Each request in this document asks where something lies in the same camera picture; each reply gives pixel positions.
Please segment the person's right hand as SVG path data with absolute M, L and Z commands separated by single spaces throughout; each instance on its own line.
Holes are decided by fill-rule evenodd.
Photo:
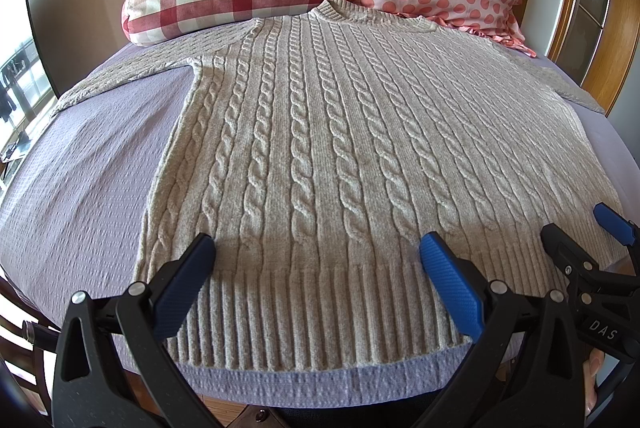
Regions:
M 598 349 L 592 349 L 588 359 L 582 363 L 585 386 L 585 415 L 588 416 L 597 403 L 597 374 L 604 363 L 605 354 Z

